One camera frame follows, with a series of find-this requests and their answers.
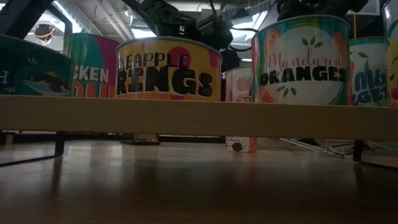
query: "chicken soup can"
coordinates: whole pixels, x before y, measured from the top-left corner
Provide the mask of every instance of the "chicken soup can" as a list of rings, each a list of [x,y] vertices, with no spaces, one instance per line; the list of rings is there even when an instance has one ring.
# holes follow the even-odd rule
[[[70,96],[73,68],[57,51],[0,35],[0,95]]]
[[[388,106],[383,37],[349,41],[351,100],[354,106]]]
[[[251,67],[239,67],[225,72],[226,100],[229,102],[251,102]],[[256,152],[257,138],[226,137],[226,148],[232,152]]]
[[[117,98],[220,101],[221,54],[176,37],[136,39],[117,49]]]
[[[349,25],[328,15],[272,24],[252,39],[255,102],[346,105]]]
[[[72,96],[115,98],[115,40],[93,34],[66,35],[63,53],[75,63]]]
[[[387,91],[390,106],[398,105],[398,1],[390,0],[382,8],[386,39]]]

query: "ceiling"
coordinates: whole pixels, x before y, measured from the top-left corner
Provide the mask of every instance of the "ceiling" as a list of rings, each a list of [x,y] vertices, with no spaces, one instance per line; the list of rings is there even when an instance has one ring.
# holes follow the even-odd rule
[[[189,16],[195,17],[198,21],[209,16],[212,11],[208,0],[167,0],[171,5]],[[379,14],[379,0],[369,0],[364,7],[367,15]],[[272,7],[274,0],[213,0],[215,8],[223,10],[223,18],[232,18],[238,9],[246,8],[249,16],[245,21],[235,24],[237,28],[262,29],[269,24],[276,22],[276,7]],[[154,35],[145,23],[137,17],[137,14],[130,11],[122,0],[56,0],[53,5],[58,8],[73,23],[73,32],[90,32],[96,35],[124,42],[128,39],[148,37]],[[134,25],[132,29],[131,19],[133,16]],[[62,51],[63,47],[63,23],[50,12],[45,12],[38,24],[51,24],[55,27],[55,33],[50,43],[42,43],[37,40],[31,32],[25,39],[38,44],[46,45],[54,50]],[[247,48],[253,32],[231,30],[234,36],[233,44],[236,48]],[[239,53],[241,58],[251,58],[251,52]]]

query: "leaf illustration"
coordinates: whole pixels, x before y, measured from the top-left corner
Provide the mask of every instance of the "leaf illustration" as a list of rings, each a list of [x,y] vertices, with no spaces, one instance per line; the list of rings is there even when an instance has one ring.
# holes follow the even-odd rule
[[[296,95],[296,94],[297,94],[297,91],[296,91],[295,88],[290,88],[290,91],[292,92],[293,95]]]
[[[313,45],[314,43],[315,43],[315,36],[313,36],[311,39],[311,45]]]
[[[281,91],[281,90],[283,90],[285,88],[285,86],[281,86],[281,87],[279,87],[278,89],[276,89],[276,91]]]
[[[362,52],[358,53],[358,55],[360,57],[362,57],[362,58],[368,58],[368,56],[365,53],[362,53]]]
[[[306,39],[303,38],[303,45],[308,46],[308,41]]]
[[[284,91],[284,98],[285,98],[285,96],[287,95],[288,92],[289,92],[289,89],[288,89],[288,88],[285,89],[285,91]]]
[[[323,44],[323,42],[319,42],[319,43],[315,44],[314,47],[320,47],[320,46],[322,46],[322,44]]]
[[[365,68],[365,72],[369,70],[368,60],[366,60],[364,68]]]

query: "green can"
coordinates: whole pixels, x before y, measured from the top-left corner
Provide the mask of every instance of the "green can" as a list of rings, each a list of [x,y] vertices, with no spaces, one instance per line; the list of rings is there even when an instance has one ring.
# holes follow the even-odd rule
[[[0,35],[0,95],[70,96],[73,68],[55,50]]]
[[[346,105],[349,24],[339,17],[287,19],[252,39],[255,102]]]
[[[115,98],[119,42],[93,34],[66,35],[63,53],[75,64],[72,96]]]

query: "food can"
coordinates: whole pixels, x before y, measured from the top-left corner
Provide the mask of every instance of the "food can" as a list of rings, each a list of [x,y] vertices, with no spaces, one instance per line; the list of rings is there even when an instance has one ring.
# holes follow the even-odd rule
[[[93,34],[66,35],[63,53],[75,63],[72,96],[115,98],[119,42]]]
[[[252,39],[255,102],[346,105],[349,24],[335,16],[286,19]]]
[[[383,37],[349,41],[350,105],[388,106],[386,58]]]
[[[117,98],[220,101],[221,54],[177,37],[119,45]]]
[[[386,39],[387,91],[390,106],[398,105],[398,1],[390,0],[382,8]]]
[[[225,72],[226,100],[229,102],[251,102],[251,67],[239,67]],[[226,148],[232,152],[256,152],[257,138],[226,137]]]
[[[70,96],[73,68],[60,52],[0,35],[0,95]]]

